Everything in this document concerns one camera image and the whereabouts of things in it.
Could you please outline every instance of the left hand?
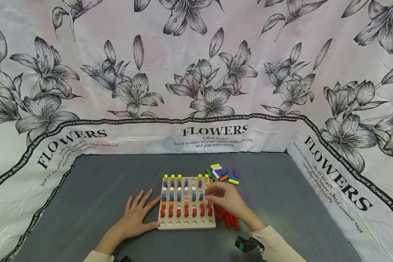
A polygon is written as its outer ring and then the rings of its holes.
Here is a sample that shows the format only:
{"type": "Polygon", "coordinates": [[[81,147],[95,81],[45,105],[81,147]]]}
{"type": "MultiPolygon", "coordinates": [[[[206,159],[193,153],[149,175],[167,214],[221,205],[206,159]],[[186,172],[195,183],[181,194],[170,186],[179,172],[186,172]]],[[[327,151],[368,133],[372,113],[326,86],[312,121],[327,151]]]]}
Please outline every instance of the left hand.
{"type": "Polygon", "coordinates": [[[159,195],[149,204],[144,206],[152,192],[153,190],[150,189],[143,199],[141,199],[141,197],[144,194],[144,190],[139,192],[134,201],[132,200],[132,196],[128,198],[124,215],[106,232],[100,243],[95,248],[95,251],[111,255],[122,240],[136,237],[137,235],[141,235],[144,232],[156,229],[160,226],[160,222],[158,221],[143,224],[144,217],[158,202],[160,202],[160,199],[162,198],[159,195]]]}
{"type": "Polygon", "coordinates": [[[136,237],[137,235],[141,235],[144,232],[156,229],[160,226],[159,221],[143,224],[144,217],[158,202],[160,202],[160,199],[162,198],[159,195],[148,205],[144,206],[147,200],[150,198],[152,192],[153,190],[150,189],[143,199],[141,199],[141,197],[144,194],[144,190],[139,192],[134,201],[132,200],[132,196],[128,198],[127,205],[125,206],[124,216],[122,216],[122,218],[116,224],[114,224],[114,226],[112,226],[112,229],[118,232],[118,234],[120,234],[123,239],[136,237]]]}

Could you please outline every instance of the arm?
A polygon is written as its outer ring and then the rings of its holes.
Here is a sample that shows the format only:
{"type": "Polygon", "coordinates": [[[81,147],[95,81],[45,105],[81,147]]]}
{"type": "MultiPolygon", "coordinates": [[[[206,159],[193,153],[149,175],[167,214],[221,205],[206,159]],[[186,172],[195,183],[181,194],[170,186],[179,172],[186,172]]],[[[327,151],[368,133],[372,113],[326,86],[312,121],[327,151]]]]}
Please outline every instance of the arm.
{"type": "Polygon", "coordinates": [[[142,222],[147,213],[161,199],[161,196],[158,196],[147,206],[144,206],[151,193],[152,189],[141,199],[144,194],[144,190],[141,190],[134,201],[130,196],[122,218],[105,233],[95,250],[91,251],[83,262],[113,262],[115,257],[112,253],[124,239],[136,237],[160,226],[158,221],[148,224],[142,222]]]}
{"type": "Polygon", "coordinates": [[[205,198],[219,204],[252,231],[252,236],[265,246],[262,258],[268,262],[306,262],[271,226],[263,223],[246,205],[236,188],[229,183],[214,182],[205,189],[205,198]]]}

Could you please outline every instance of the hand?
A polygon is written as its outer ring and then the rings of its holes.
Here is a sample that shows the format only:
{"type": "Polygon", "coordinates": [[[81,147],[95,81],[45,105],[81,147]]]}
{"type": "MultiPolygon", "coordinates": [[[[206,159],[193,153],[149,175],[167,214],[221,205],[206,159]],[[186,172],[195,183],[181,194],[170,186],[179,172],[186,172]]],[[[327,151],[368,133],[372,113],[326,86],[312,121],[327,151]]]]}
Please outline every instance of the hand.
{"type": "Polygon", "coordinates": [[[144,217],[158,202],[160,202],[161,199],[161,196],[159,195],[148,205],[144,206],[152,192],[153,190],[150,189],[143,199],[141,199],[141,197],[144,194],[144,190],[139,192],[134,201],[132,200],[132,196],[128,198],[124,215],[106,232],[100,243],[95,248],[95,251],[111,255],[122,240],[136,237],[137,235],[141,235],[144,232],[156,229],[160,226],[160,222],[158,221],[143,224],[144,217]]]}
{"type": "Polygon", "coordinates": [[[220,205],[235,217],[240,218],[251,231],[266,228],[266,224],[246,205],[232,184],[217,181],[208,185],[205,188],[205,199],[220,205]]]}

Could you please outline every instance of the beige sleeve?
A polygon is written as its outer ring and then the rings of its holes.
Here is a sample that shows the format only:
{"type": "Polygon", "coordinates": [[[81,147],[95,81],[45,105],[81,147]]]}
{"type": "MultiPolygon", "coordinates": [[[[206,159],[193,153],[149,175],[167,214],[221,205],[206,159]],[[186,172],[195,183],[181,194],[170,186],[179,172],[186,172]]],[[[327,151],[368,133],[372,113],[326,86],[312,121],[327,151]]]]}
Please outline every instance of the beige sleeve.
{"type": "Polygon", "coordinates": [[[268,262],[306,262],[271,226],[252,232],[252,236],[265,246],[261,254],[268,262]]]}
{"type": "Polygon", "coordinates": [[[92,250],[83,262],[114,262],[115,257],[92,250]]]}

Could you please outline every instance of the red peg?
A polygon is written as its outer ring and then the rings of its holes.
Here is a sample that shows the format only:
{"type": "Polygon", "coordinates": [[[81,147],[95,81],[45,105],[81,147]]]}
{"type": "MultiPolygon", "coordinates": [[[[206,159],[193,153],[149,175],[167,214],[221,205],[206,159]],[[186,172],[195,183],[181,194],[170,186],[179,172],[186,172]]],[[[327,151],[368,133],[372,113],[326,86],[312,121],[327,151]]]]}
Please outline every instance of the red peg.
{"type": "Polygon", "coordinates": [[[234,224],[234,218],[233,218],[233,215],[232,215],[232,214],[230,214],[230,213],[228,213],[227,215],[229,216],[230,224],[234,224]]]}
{"type": "Polygon", "coordinates": [[[217,204],[214,204],[215,209],[217,210],[217,212],[221,212],[221,207],[217,204]]]}
{"type": "Polygon", "coordinates": [[[230,217],[228,215],[224,216],[225,219],[225,226],[230,229],[231,228],[231,224],[230,224],[230,217]]]}
{"type": "Polygon", "coordinates": [[[218,219],[218,220],[221,220],[221,218],[222,218],[225,214],[227,214],[227,210],[225,210],[225,209],[221,210],[220,214],[218,214],[218,216],[217,216],[217,219],[218,219]]]}
{"type": "Polygon", "coordinates": [[[239,225],[239,219],[233,216],[234,219],[234,228],[239,231],[240,230],[240,225],[239,225]]]}

